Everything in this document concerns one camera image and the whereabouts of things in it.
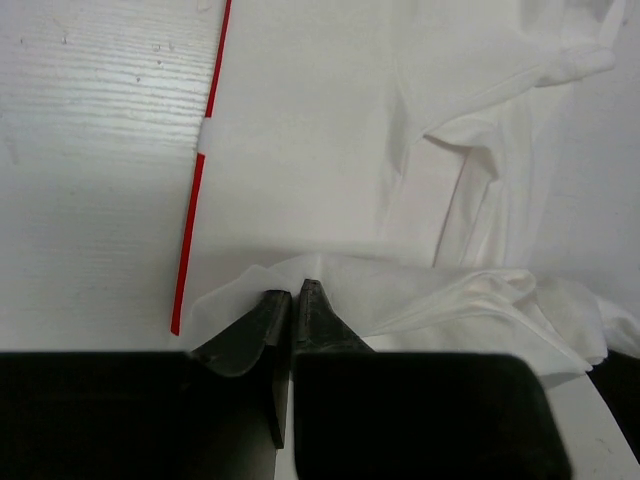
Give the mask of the white Coca-Cola print t-shirt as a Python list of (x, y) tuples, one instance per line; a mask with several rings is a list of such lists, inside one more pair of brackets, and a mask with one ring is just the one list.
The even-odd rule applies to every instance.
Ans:
[(622, 1), (237, 1), (172, 330), (194, 348), (320, 281), (379, 351), (541, 376), (637, 356), (639, 322), (528, 269), (576, 84)]

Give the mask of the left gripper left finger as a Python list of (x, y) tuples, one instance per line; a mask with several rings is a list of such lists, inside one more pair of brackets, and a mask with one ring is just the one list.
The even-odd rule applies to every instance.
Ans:
[(6, 352), (5, 479), (271, 479), (292, 298), (270, 290), (190, 352)]

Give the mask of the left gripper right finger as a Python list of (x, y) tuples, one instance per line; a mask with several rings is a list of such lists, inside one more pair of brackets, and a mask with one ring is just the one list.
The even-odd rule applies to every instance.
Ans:
[(303, 283), (293, 347), (301, 479), (568, 479), (533, 371), (502, 354), (377, 353)]

